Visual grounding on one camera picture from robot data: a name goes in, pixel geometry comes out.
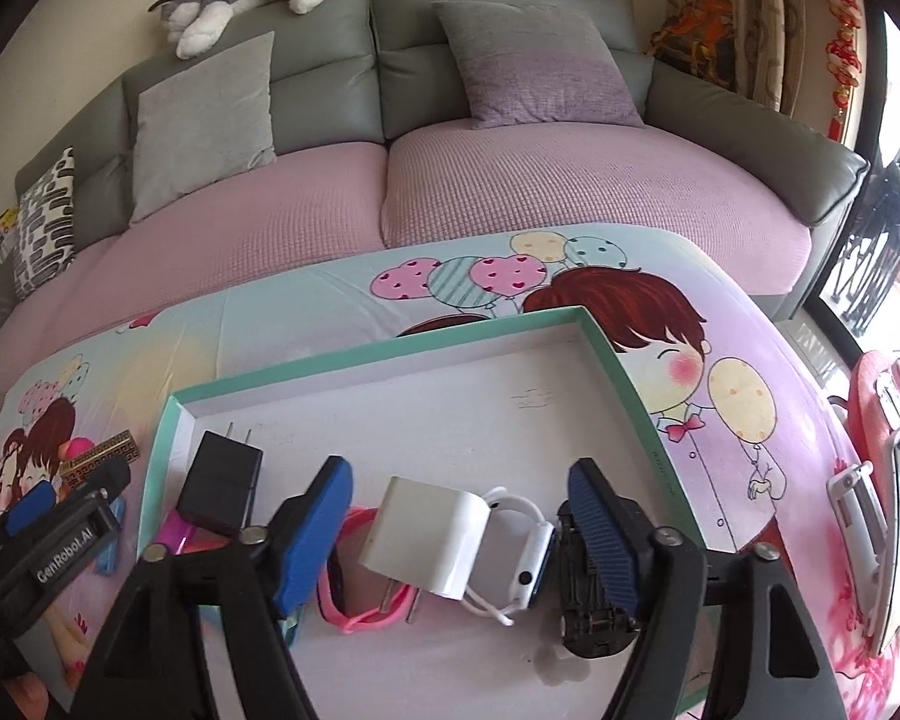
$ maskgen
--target blue gripper pad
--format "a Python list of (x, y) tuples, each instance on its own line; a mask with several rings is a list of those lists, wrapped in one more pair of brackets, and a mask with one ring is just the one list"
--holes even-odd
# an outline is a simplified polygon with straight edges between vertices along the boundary
[(306, 493), (285, 502), (298, 508), (289, 541), (280, 544), (283, 557), (274, 603), (283, 618), (313, 595), (352, 498), (352, 466), (335, 455), (327, 458)]
[(43, 517), (56, 504), (56, 492), (46, 479), (34, 486), (20, 502), (7, 512), (4, 530), (7, 536), (16, 536), (34, 520)]
[(631, 617), (636, 616), (640, 600), (636, 555), (613, 514), (594, 490), (581, 461), (571, 466), (567, 500), (604, 594), (612, 604), (624, 608)]

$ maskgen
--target screw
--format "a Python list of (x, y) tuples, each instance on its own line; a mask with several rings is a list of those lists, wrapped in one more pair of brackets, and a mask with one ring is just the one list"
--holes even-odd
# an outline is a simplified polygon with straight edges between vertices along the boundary
[(683, 536), (676, 528), (657, 528), (653, 531), (653, 537), (665, 547), (679, 547), (683, 543)]
[(765, 541), (759, 541), (754, 544), (754, 552), (756, 553), (756, 557), (759, 557), (760, 560), (765, 560), (766, 562), (780, 560), (780, 550), (773, 546), (773, 544), (768, 544)]
[(248, 525), (240, 531), (240, 543), (248, 547), (266, 541), (266, 528), (263, 525)]
[(144, 550), (144, 560), (146, 562), (160, 562), (167, 557), (170, 550), (163, 544), (151, 544)]

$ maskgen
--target gray leather sofa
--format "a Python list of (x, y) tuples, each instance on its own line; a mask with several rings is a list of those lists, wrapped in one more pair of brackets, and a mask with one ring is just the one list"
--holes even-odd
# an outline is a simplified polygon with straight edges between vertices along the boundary
[[(389, 146), (420, 127), (468, 117), (466, 94), (431, 4), (437, 0), (327, 0), (306, 17), (275, 2), (235, 18), (208, 53), (275, 33), (271, 117), (278, 155), (332, 143)], [(647, 124), (698, 143), (770, 188), (810, 230), (812, 250), (787, 295), (759, 295), (774, 319), (802, 301), (859, 190), (859, 156), (780, 114), (642, 55), (631, 0), (482, 0), (589, 11)], [(24, 191), (65, 146), (77, 157), (74, 226), (82, 250), (127, 230), (130, 165), (141, 91), (197, 60), (164, 50), (115, 79), (21, 168)], [(15, 297), (0, 272), (0, 328)]]

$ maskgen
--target balloon print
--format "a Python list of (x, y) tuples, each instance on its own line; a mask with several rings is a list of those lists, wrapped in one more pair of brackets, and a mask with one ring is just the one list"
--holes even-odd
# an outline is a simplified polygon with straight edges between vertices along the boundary
[(603, 238), (583, 236), (571, 238), (564, 247), (567, 259), (576, 266), (596, 265), (603, 268), (625, 268), (626, 255), (618, 245)]
[(71, 403), (77, 399), (77, 393), (83, 386), (83, 381), (87, 377), (88, 370), (90, 370), (90, 364), (88, 362), (81, 362), (66, 381), (58, 381), (59, 385), (62, 384), (60, 394)]
[(28, 426), (47, 410), (50, 403), (56, 400), (60, 391), (58, 382), (37, 381), (20, 399), (18, 412), (23, 415), (24, 427)]
[(441, 303), (454, 308), (470, 309), (491, 306), (500, 299), (470, 278), (470, 269), (480, 257), (457, 257), (434, 268), (430, 274), (430, 294)]
[(742, 442), (763, 443), (776, 427), (773, 394), (749, 362), (724, 357), (714, 362), (707, 382), (720, 419)]
[(566, 238), (559, 233), (535, 230), (511, 238), (511, 249), (517, 254), (530, 254), (544, 263), (561, 263), (567, 258)]
[(427, 280), (439, 265), (432, 257), (408, 260), (378, 275), (370, 283), (370, 293), (384, 300), (412, 300), (429, 298)]
[(539, 287), (547, 278), (547, 269), (536, 257), (512, 254), (509, 257), (490, 257), (474, 263), (470, 269), (470, 278), (485, 292), (514, 298)]

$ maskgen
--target smartwatch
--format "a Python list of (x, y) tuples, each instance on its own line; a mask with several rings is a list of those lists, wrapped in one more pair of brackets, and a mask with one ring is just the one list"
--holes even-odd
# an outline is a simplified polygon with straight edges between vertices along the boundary
[(530, 608), (530, 604), (535, 600), (543, 569), (547, 565), (553, 546), (554, 526), (543, 517), (543, 512), (532, 500), (520, 495), (510, 495), (506, 488), (494, 488), (482, 498), (490, 505), (491, 516), (494, 512), (501, 511), (520, 512), (533, 520), (533, 527), (530, 528), (516, 571), (509, 584), (509, 603), (504, 608), (496, 608), (477, 594), (469, 584), (460, 602), (463, 608), (473, 614), (493, 617), (501, 625), (509, 626), (514, 624), (509, 615)]

